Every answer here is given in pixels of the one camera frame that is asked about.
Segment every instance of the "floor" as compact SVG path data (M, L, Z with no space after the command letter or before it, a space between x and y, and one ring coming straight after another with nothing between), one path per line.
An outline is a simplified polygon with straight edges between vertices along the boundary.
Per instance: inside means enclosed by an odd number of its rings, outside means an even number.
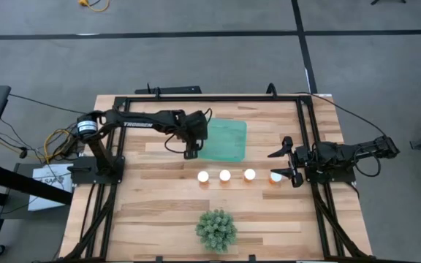
M421 1L299 1L305 31L421 30ZM115 0L94 13L76 1L0 0L0 35L174 31L294 31L287 0ZM317 91L380 126L401 150L371 179L357 175L373 253L421 262L421 35L307 36ZM306 60L296 35L141 39L0 40L0 85L14 94L80 111L97 94L132 94L152 86L200 85L207 94L308 91ZM346 143L379 134L338 111ZM68 126L76 114L10 98L3 119L30 145ZM9 133L4 124L0 132ZM20 160L0 146L0 166ZM367 168L374 164L364 164ZM8 221L0 262L49 260L59 247L67 213Z

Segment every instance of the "succulent plant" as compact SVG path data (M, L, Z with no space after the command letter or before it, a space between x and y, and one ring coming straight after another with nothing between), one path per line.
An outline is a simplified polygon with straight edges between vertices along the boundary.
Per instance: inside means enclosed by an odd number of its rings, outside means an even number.
M228 252L229 245L236 242L237 229L230 214L215 209L201 215L196 234L207 250L223 254Z

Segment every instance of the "table leg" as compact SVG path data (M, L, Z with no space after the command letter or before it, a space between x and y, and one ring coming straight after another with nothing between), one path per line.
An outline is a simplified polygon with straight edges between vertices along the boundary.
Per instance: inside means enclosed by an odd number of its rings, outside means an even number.
M11 172L0 167L0 186L42 197L65 205L70 205L72 194L38 180L27 178L16 172Z

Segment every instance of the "power cable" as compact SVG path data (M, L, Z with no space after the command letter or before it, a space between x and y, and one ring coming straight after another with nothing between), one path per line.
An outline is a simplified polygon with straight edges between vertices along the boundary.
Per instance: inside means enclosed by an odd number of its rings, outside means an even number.
M364 117L361 117L361 116L359 116L359 115L357 115L357 114L355 114L355 113L351 112L350 110L347 110L347 109L345 109L345 108L343 108L343 107L341 107L341 106L337 105L336 103L334 103L334 102L330 101L329 99L325 99L325 98L323 98L323 97L321 97L321 96L317 96L317 95L311 94L311 93L309 93L309 92L303 92L303 91L301 91L301 92L297 92L297 94L308 94L308 95L310 95L310 96L314 96L314 97L316 97L316 98L318 98L318 99L322 99L322 100L324 100L325 102L328 102L328 103L330 103L330 104L334 105L335 107L337 107L337 108L339 108L339 109L343 110L344 112L349 113L349 114L351 114L351 115L353 115L353 116L355 116L355 117L359 118L360 120L365 121L366 123L368 123L368 124L372 125L372 126L373 126L374 128L376 128L379 132L381 132L381 133L383 134L383 136L387 137L387 135L384 133L384 131L382 131L382 130L378 127L378 126L376 126L375 124L373 124L373 123L372 123L372 122L370 122L369 120L367 120L367 119L365 119ZM357 169L357 171L358 171L359 173L361 173L361 174L362 174L362 175L364 175L364 176L367 176L367 177L376 177L376 176L378 176L378 175L379 175L379 173L381 172L381 162L380 162L379 158L378 158L378 157L377 157L374 153L372 153L372 152L369 152L369 153L370 153L370 154L371 154L371 155L375 158L376 162L378 163L378 170L376 171L376 173L374 173L374 174L370 175L370 174L367 174L367 173L363 172L363 171L362 171L362 170L358 167L358 165L357 165L357 162L358 162L358 160L357 160L357 154L360 152L360 150L365 150L365 149L364 149L364 148L358 148L358 149L355 151L354 156L353 156L354 167Z
M355 114L355 113L351 112L350 110L346 110L345 108L343 108L343 107L341 107L341 106L337 105L336 103L334 103L334 102L330 101L329 99L325 99L325 98L323 98L323 97L321 97L321 96L317 96L317 95L314 95L314 94L311 94L311 93L308 93L308 92L303 92L303 91L301 91L301 92L297 92L297 94L308 94L308 95L311 95L311 96L315 96L315 97L316 97L316 98L318 98L318 99L322 99L322 100L324 100L324 101L326 101L326 102L328 102L328 103L331 103L332 105L334 105L334 106L336 106L337 108L339 108L339 109L343 110L344 112L349 113L349 114L351 114L351 115L353 115L353 116L355 116L355 117L359 118L360 120L365 121L366 123L368 123L368 124L372 125L374 128L376 128L379 132L381 132L384 136L386 136L386 137L387 137L387 135L384 133L384 131L382 131L382 130L378 127L378 126L376 126L375 124L373 124L373 123L372 123L372 122L370 122L369 120L367 120L367 119L365 119L364 117L361 117L361 116L359 116L359 115L357 115L357 114Z
M52 108L55 108L55 109L58 109L58 110L66 110L66 111L69 111L71 113L85 114L85 113L80 112L80 111L77 111L77 110L70 110L70 109L67 109L67 108L58 107L58 106L51 105L51 104L48 104L48 103L39 102L39 101L37 101L35 99L26 98L24 96L19 96L19 95L15 95L15 94L9 94L9 96L14 96L14 97L19 98L19 99L26 99L26 100L28 100L30 102L35 102L35 103L42 104L42 105L45 105L45 106L48 106L48 107L52 107Z

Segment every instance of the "wooden table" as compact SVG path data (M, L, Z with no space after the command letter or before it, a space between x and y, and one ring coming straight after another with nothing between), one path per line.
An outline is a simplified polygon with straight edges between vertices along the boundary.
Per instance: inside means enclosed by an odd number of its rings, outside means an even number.
M95 110L111 109L115 96L98 96ZM313 101L321 140L343 142L334 106L317 98ZM283 137L291 136L295 146L302 144L294 102L131 103L131 111L147 113L177 109L192 113L209 107L213 109L213 118L247 123L245 159L241 163L185 161L181 154L164 148L166 135L152 129L127 129L126 168L116 195L107 260L155 260L155 256L163 256L164 260L248 260L249 254L261 260L322 259L309 184L305 182L300 188L293 188L286 178L278 185L268 181L270 169L287 166L287 157L267 158L280 149ZM310 131L307 112L305 110L305 118ZM183 143L177 140L170 141L168 146L183 149ZM252 183L242 180L243 171L248 168L257 172L257 179ZM230 183L224 186L218 179L222 169L232 173ZM206 188L197 182L197 173L201 170L210 175ZM356 193L345 183L331 186L339 223L358 247L370 254ZM79 240L90 188L90 185L82 185L75 189L61 256L69 253ZM225 255L206 251L194 232L200 215L215 208L233 214L238 229L238 242ZM330 251L335 254L332 229L328 222L326 226ZM95 256L99 254L102 230L100 226Z

